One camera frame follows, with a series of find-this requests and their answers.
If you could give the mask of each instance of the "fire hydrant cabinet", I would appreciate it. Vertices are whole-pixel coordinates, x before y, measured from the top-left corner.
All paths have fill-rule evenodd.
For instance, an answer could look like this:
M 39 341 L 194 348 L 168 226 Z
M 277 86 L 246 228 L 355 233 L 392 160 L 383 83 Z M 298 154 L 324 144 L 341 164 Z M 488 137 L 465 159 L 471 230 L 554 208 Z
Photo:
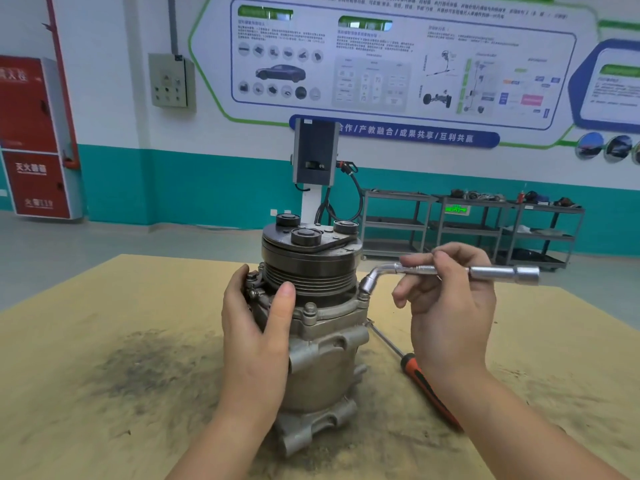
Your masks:
M 82 217 L 80 172 L 64 167 L 71 140 L 55 61 L 0 55 L 0 153 L 17 215 Z

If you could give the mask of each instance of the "hand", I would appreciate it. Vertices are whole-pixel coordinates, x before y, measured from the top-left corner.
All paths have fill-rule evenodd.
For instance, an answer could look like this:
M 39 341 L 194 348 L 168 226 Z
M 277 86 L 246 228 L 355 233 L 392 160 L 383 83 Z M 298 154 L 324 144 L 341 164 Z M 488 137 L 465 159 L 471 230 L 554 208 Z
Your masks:
M 411 341 L 430 381 L 459 371 L 484 372 L 495 311 L 493 282 L 469 281 L 467 266 L 490 266 L 483 250 L 459 242 L 431 254 L 403 256 L 405 266 L 433 264 L 438 276 L 405 275 L 392 295 L 398 308 L 411 302 Z
M 283 283 L 273 298 L 264 333 L 242 293 L 249 266 L 231 277 L 222 306 L 224 332 L 223 387 L 218 412 L 232 415 L 266 435 L 284 397 L 289 373 L 289 327 L 296 289 Z

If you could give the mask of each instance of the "screwdriver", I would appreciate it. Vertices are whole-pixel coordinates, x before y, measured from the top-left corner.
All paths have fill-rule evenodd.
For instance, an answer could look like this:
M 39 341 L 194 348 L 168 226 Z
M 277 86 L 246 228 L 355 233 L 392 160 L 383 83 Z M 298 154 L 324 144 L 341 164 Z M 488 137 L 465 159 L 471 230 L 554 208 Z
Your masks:
M 409 376 L 413 380 L 413 382 L 420 386 L 420 389 L 422 389 L 424 395 L 427 396 L 427 399 L 436 408 L 436 411 L 439 412 L 440 416 L 442 416 L 442 418 L 450 426 L 461 431 L 462 427 L 460 426 L 458 420 L 453 416 L 453 414 L 451 414 L 451 411 L 447 409 L 442 401 L 438 399 L 438 396 L 436 396 L 429 382 L 424 377 L 424 374 L 418 366 L 418 361 L 415 358 L 415 354 L 404 354 L 402 350 L 396 347 L 394 343 L 378 329 L 378 327 L 373 325 L 373 321 L 371 319 L 367 319 L 367 325 L 370 326 L 374 332 L 376 332 L 377 336 L 379 336 L 382 341 L 384 341 L 384 343 L 391 347 L 391 350 L 393 350 L 393 352 L 400 356 L 400 367 L 402 368 L 403 372 L 407 376 Z

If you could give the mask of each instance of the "red pipe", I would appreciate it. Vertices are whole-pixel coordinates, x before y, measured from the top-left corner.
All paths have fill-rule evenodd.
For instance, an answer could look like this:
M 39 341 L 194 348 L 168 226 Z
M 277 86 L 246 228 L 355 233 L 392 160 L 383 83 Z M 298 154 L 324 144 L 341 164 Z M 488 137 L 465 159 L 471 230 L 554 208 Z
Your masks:
M 58 37 L 58 26 L 56 25 L 56 14 L 53 11 L 53 0 L 47 0 L 47 10 L 49 12 L 49 24 L 43 25 L 51 32 L 53 37 L 53 48 L 56 51 L 56 62 L 58 63 L 58 73 L 60 74 L 60 85 L 62 85 L 62 98 L 65 102 L 65 113 L 69 125 L 69 136 L 71 138 L 71 153 L 73 158 L 68 158 L 63 153 L 63 165 L 70 170 L 80 170 L 80 152 L 78 151 L 78 142 L 76 138 L 76 127 L 74 126 L 74 117 L 71 113 L 71 101 L 69 100 L 69 90 L 67 88 L 67 76 L 65 75 L 65 66 L 62 62 L 62 49 L 60 48 L 60 39 Z

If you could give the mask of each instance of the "person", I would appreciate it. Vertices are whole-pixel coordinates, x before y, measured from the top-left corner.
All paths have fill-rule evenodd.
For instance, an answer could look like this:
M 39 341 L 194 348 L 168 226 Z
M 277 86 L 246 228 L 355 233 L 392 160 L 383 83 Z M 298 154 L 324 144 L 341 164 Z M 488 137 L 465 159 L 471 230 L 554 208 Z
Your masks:
M 493 283 L 469 281 L 464 269 L 489 266 L 484 251 L 450 242 L 401 262 L 438 270 L 438 276 L 405 275 L 392 297 L 399 308 L 411 304 L 418 364 L 498 480 L 625 478 L 487 370 Z M 168 480 L 244 478 L 284 397 L 295 289 L 291 283 L 280 287 L 261 333 L 241 290 L 247 272 L 246 265 L 235 272 L 223 300 L 225 365 L 218 409 Z

